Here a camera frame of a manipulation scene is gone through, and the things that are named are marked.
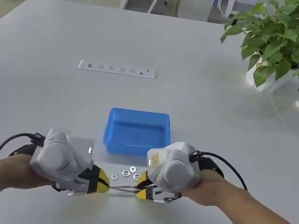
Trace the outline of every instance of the metal washer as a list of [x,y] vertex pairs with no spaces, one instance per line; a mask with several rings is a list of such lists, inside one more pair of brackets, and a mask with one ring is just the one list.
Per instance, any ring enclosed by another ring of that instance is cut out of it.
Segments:
[[121,173],[124,177],[128,177],[130,176],[130,171],[128,171],[127,169],[125,169],[122,173]]
[[130,167],[130,172],[131,172],[131,173],[135,173],[135,172],[136,172],[136,167],[131,166],[131,167]]
[[111,175],[111,179],[112,179],[112,180],[115,181],[115,180],[117,180],[117,178],[118,178],[118,175],[117,175],[117,174],[112,174],[112,175]]
[[134,180],[139,181],[140,176],[141,176],[140,174],[134,174],[133,178],[134,178]]

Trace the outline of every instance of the table surface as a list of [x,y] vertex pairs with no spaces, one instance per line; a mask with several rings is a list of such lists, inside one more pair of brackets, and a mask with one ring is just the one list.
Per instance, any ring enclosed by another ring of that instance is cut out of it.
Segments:
[[[95,161],[144,165],[101,144],[112,107],[167,113],[171,141],[227,158],[253,196],[296,223],[298,151],[267,94],[246,85],[242,36],[221,45],[223,26],[57,0],[27,0],[0,19],[0,142],[53,127],[94,137]],[[78,70],[81,60],[156,68],[157,79]],[[26,144],[10,143],[9,152]],[[240,185],[222,163],[226,178]],[[51,187],[0,194],[3,223],[228,224],[217,208],[101,195],[67,197]]]

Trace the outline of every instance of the electrical outlet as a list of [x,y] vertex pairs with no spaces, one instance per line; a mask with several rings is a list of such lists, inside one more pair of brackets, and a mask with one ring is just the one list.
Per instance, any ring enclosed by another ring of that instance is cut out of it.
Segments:
[[126,76],[136,76],[143,78],[156,78],[156,73],[152,69],[142,69],[135,66],[117,66],[113,63],[95,63],[81,61],[78,69],[91,70],[97,72],[113,73]]

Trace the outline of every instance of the blue plastic tray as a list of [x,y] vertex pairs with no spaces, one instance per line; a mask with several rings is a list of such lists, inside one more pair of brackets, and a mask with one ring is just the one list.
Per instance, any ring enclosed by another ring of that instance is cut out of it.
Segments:
[[170,145],[169,115],[112,108],[103,141],[109,153],[146,156]]

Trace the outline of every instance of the human hand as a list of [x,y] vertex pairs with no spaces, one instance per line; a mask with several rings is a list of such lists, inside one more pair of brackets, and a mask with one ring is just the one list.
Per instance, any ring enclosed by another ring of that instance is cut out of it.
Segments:
[[26,154],[17,154],[0,160],[2,189],[31,189],[54,184],[54,182],[37,175],[30,168],[30,160],[31,156]]
[[226,192],[234,191],[236,186],[226,181],[213,170],[201,171],[201,181],[197,187],[182,192],[182,195],[204,206],[217,206]]

